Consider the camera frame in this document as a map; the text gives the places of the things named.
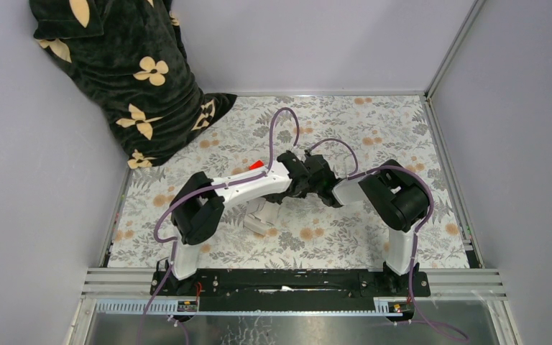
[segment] black floral blanket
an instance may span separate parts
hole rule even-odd
[[[171,2],[30,0],[34,38],[101,106],[133,169],[167,162],[236,100],[196,84]]]

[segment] floral tablecloth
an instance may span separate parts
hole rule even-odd
[[[277,109],[288,106],[299,117],[303,149],[336,137],[350,144],[360,171],[395,158],[417,172],[433,189],[436,209],[420,232],[421,267],[468,267],[441,166],[417,96],[240,97],[230,114],[161,167],[137,169],[114,232],[109,267],[154,267],[169,255],[171,244],[152,237],[156,220],[198,171],[209,177],[248,170],[267,161],[268,129]],[[275,155],[291,149],[295,122],[281,116],[275,130]],[[345,147],[329,142],[321,153],[343,177],[354,169]],[[325,207],[317,197],[285,199],[277,226],[266,236],[243,229],[245,206],[223,214],[215,235],[202,244],[199,267],[211,268],[364,268],[381,267],[390,249],[387,226],[371,205]],[[174,234],[170,221],[163,237]]]

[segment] white wall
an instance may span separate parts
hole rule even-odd
[[[125,171],[34,28],[28,1],[0,1],[0,345],[62,342]]]
[[[205,91],[423,91],[472,0],[174,0]]]
[[[552,1],[487,1],[434,104],[524,344],[552,344]]]

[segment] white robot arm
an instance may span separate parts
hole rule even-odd
[[[384,164],[390,165],[400,167],[394,160]],[[262,172],[266,173],[262,178],[231,185]],[[404,275],[410,270],[413,244],[410,229],[428,210],[428,196],[418,181],[405,173],[386,169],[376,175],[358,174],[340,179],[336,178],[321,155],[306,152],[305,161],[301,161],[288,151],[281,154],[268,171],[260,168],[214,179],[198,172],[185,184],[173,203],[199,188],[224,183],[229,187],[203,193],[172,212],[172,222],[178,227],[180,239],[175,244],[175,257],[171,262],[178,280],[196,272],[201,243],[215,233],[223,211],[235,205],[252,202],[252,210],[245,217],[245,226],[261,232],[262,228],[274,222],[280,203],[286,197],[304,198],[308,193],[315,193],[330,207],[369,200],[390,227],[390,251],[385,264],[397,275]]]

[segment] purple wire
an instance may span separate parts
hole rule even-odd
[[[267,163],[267,171],[270,171],[272,169],[272,164],[274,164],[274,127],[276,126],[276,119],[278,119],[280,113],[285,110],[293,115],[295,125],[297,126],[297,133],[295,134],[295,142],[293,142],[293,146],[297,146],[297,141],[299,140],[299,119],[297,118],[297,115],[295,115],[293,109],[288,107],[278,109],[276,114],[272,117],[272,122],[270,122],[270,162]]]
[[[208,187],[200,188],[200,189],[195,190],[195,191],[193,191],[189,194],[186,194],[181,199],[178,199],[177,201],[175,201],[161,215],[161,217],[157,220],[157,222],[155,223],[155,227],[153,228],[153,239],[155,239],[155,241],[158,242],[158,243],[173,242],[172,243],[172,251],[170,253],[170,259],[172,261],[174,261],[175,255],[177,253],[178,237],[177,236],[171,236],[171,237],[168,237],[166,239],[161,239],[160,238],[160,235],[159,235],[160,227],[164,223],[164,220],[166,220],[166,218],[175,210],[175,208],[179,207],[182,203],[186,202],[187,200],[189,200],[193,197],[199,196],[202,193],[206,193],[210,190],[215,190],[215,189],[219,189],[219,188],[228,188],[229,186],[233,186],[233,185],[240,185],[242,183],[247,183],[247,182],[251,182],[251,181],[254,181],[254,180],[258,180],[258,179],[263,178],[264,176],[266,176],[267,172],[272,169],[272,164],[273,164],[273,159],[274,159],[274,127],[276,125],[276,118],[280,115],[280,113],[282,113],[285,110],[289,111],[291,113],[291,115],[293,115],[293,118],[295,120],[295,124],[297,126],[297,135],[295,136],[295,142],[293,143],[293,146],[297,145],[297,142],[299,140],[299,119],[297,118],[297,115],[295,115],[295,112],[291,108],[285,107],[285,108],[278,109],[278,111],[276,111],[276,114],[274,114],[274,116],[272,117],[272,122],[270,123],[270,163],[268,163],[267,169],[265,171],[261,172],[258,175],[251,176],[250,178],[242,178],[241,180],[231,181],[230,183],[220,183],[218,185],[210,185]],[[149,301],[147,302],[147,305],[145,306],[145,308],[143,310],[143,314],[141,316],[141,321],[139,322],[139,328],[138,328],[138,332],[137,332],[137,344],[141,344],[140,341],[142,339],[142,327],[143,327],[143,323],[144,323],[144,318],[147,316],[147,311],[149,310],[149,307],[151,306],[151,303],[153,303],[153,300],[155,299],[157,294],[164,287],[164,284],[166,283],[168,275],[170,275],[170,273],[174,274],[173,270],[174,270],[174,264],[170,265],[170,267],[168,268],[168,271],[166,272],[166,274],[162,278],[162,281],[160,282],[160,284],[155,288],[155,291],[153,292],[153,295],[151,295],[151,298],[149,299]],[[187,332],[187,328],[184,327],[183,323],[179,323],[179,324],[183,327],[183,331],[185,332],[185,343],[187,345],[189,345],[189,333]]]
[[[356,174],[355,176],[352,176],[349,179],[352,180],[354,178],[359,178],[363,175],[374,174],[382,170],[396,170],[396,171],[400,171],[402,173],[408,174],[409,176],[411,176],[412,178],[415,178],[420,183],[420,185],[422,186],[422,189],[424,190],[424,193],[426,193],[426,195],[428,196],[428,213],[422,219],[422,221],[413,229],[413,245],[411,249],[411,258],[410,258],[410,266],[409,266],[409,270],[413,271],[413,265],[415,264],[415,255],[416,255],[416,252],[418,251],[418,232],[420,231],[420,228],[424,224],[426,224],[428,219],[433,215],[433,211],[435,210],[435,200],[433,199],[433,194],[431,192],[431,189],[428,187],[426,182],[424,182],[424,180],[422,180],[422,178],[420,178],[420,176],[416,175],[414,172],[411,172],[403,167],[396,167],[394,165],[383,165],[381,167],[375,167],[373,169],[369,169],[366,172],[361,172],[360,174]],[[461,329],[458,329],[447,323],[430,321],[426,318],[426,316],[424,316],[424,313],[422,313],[422,310],[418,307],[418,305],[415,302],[415,296],[413,295],[413,275],[411,274],[411,272],[409,274],[408,285],[409,285],[408,290],[410,293],[410,298],[413,305],[415,306],[415,311],[417,311],[418,314],[420,314],[420,317],[424,320],[424,321],[414,321],[414,323],[425,323],[429,325],[432,329],[434,329],[435,332],[453,341],[458,341],[461,343],[468,343],[471,341],[469,336],[466,333],[464,333]],[[445,333],[444,331],[442,331],[441,329],[439,329],[439,327],[449,328],[457,332],[458,334],[462,335],[462,338],[451,336]]]
[[[160,284],[157,285],[157,287],[155,288],[155,292],[153,293],[153,295],[151,295],[151,298],[147,301],[147,304],[143,309],[143,314],[141,315],[141,321],[139,322],[139,330],[137,332],[137,344],[139,345],[141,344],[141,340],[142,340],[142,327],[143,327],[144,319],[147,317],[147,312],[149,311],[149,307],[151,306],[151,303],[153,303],[153,300],[157,296],[157,293],[164,287],[166,280],[168,280],[168,276],[173,271],[173,267],[174,265],[170,265],[170,267],[168,267],[168,270],[166,271],[166,274],[162,278],[162,281],[160,282]],[[187,327],[185,327],[185,325],[182,322],[179,322],[178,324],[182,328],[183,333],[185,333],[185,345],[189,345],[189,331],[187,330]]]
[[[317,142],[316,144],[312,145],[312,147],[310,147],[308,149],[308,151],[312,152],[312,150],[314,150],[315,148],[317,148],[320,144],[322,144],[324,142],[338,142],[338,143],[342,144],[343,146],[345,146],[348,149],[348,151],[350,151],[350,154],[352,155],[352,158],[354,158],[354,171],[351,172],[350,175],[353,175],[353,174],[357,173],[357,171],[359,171],[359,160],[357,159],[357,154],[354,153],[354,150],[352,149],[352,147],[350,147],[350,145],[345,143],[344,140],[337,139],[337,138],[322,139],[320,142]]]
[[[381,327],[381,326],[404,326],[404,325],[410,325],[412,323],[419,323],[419,324],[422,324],[422,325],[429,325],[429,323],[427,323],[426,321],[422,321],[422,320],[409,320],[409,321],[399,321],[397,322],[397,324],[395,325],[394,323],[392,322],[384,322],[384,323],[378,323],[377,325],[373,325],[373,326],[378,326],[378,327]],[[445,323],[445,322],[440,322],[440,321],[431,321],[431,323],[433,325],[437,325],[437,326],[440,326],[440,327],[443,327],[443,328],[448,328],[448,329],[451,329],[452,331],[454,332],[457,332],[459,334],[463,334],[466,336],[466,334],[464,333],[464,331],[462,331],[460,328],[458,327],[455,327],[455,326],[452,326],[450,325],[449,323]]]

